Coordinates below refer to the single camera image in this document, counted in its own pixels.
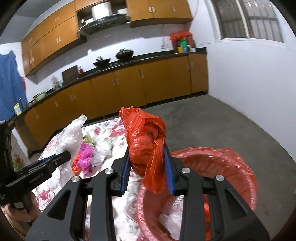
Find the person's left hand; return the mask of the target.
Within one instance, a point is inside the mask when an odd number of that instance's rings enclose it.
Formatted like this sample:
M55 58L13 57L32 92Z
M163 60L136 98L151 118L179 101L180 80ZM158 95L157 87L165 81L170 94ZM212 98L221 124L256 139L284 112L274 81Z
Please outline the person's left hand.
M36 201L36 196L33 192L30 192L30 199L32 202L32 206L30 207L29 211L18 210L16 208L11 207L10 205L6 205L1 209L4 212L4 214L6 214L6 216L12 221L34 222L41 214L41 211Z

